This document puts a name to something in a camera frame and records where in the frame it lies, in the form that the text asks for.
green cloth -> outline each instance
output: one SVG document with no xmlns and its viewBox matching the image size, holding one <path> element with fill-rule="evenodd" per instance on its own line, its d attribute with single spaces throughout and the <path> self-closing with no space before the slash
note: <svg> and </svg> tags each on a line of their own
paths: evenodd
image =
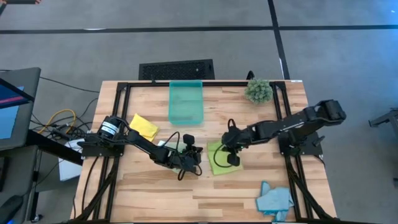
<svg viewBox="0 0 398 224">
<path fill-rule="evenodd" d="M 231 166 L 229 168 L 219 167 L 214 162 L 214 153 L 221 146 L 221 141 L 217 142 L 208 142 L 207 143 L 207 150 L 209 155 L 210 166 L 213 171 L 213 175 L 221 175 L 221 174 L 229 174 L 230 172 L 234 172 L 237 170 L 243 169 L 242 163 L 239 166 Z M 228 152 L 223 152 L 221 149 L 218 150 L 216 155 L 216 161 L 221 166 L 229 166 L 230 164 L 227 163 L 226 158 L 228 156 Z"/>
</svg>

